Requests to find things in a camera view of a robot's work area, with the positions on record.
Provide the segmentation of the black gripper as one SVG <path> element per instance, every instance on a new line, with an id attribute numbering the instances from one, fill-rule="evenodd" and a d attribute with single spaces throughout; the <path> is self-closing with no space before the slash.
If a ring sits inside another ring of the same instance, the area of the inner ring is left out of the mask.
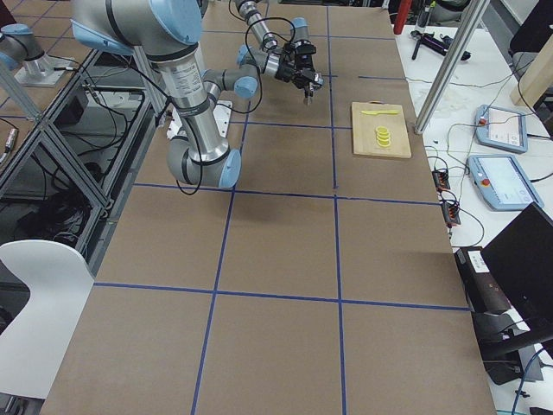
<path id="1" fill-rule="evenodd" d="M 283 82 L 292 82 L 298 89 L 302 89 L 305 93 L 314 93 L 322 88 L 322 77 L 319 73 L 313 76 L 302 75 L 293 61 L 280 59 L 274 78 Z"/>
<path id="2" fill-rule="evenodd" d="M 313 55 L 315 54 L 315 45 L 310 41 L 296 41 L 294 43 L 294 63 L 296 70 L 307 69 L 314 71 Z"/>

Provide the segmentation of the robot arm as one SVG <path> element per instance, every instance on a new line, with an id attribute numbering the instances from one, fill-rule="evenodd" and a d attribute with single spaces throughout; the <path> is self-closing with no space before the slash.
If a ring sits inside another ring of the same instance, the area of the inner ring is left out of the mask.
<path id="1" fill-rule="evenodd" d="M 168 168 L 178 182 L 231 188 L 241 170 L 241 155 L 219 131 L 214 111 L 220 94 L 243 99 L 261 93 L 263 74 L 291 82 L 310 101 L 323 79 L 315 70 L 315 45 L 302 17 L 289 21 L 283 45 L 269 31 L 254 1 L 235 3 L 247 31 L 259 45 L 241 46 L 237 68 L 201 71 L 198 50 L 203 7 L 197 1 L 76 1 L 71 19 L 74 37 L 89 48 L 131 55 L 142 48 L 162 76 L 163 90 L 181 121 L 168 150 Z"/>
<path id="2" fill-rule="evenodd" d="M 316 46 L 310 41 L 308 24 L 303 17 L 273 18 L 289 26 L 289 35 L 285 37 L 269 28 L 271 18 L 262 16 L 257 1 L 230 1 L 229 6 L 234 6 L 239 19 L 247 24 L 246 45 L 239 62 L 250 55 L 257 60 L 262 73 L 271 73 L 275 78 L 314 78 Z"/>

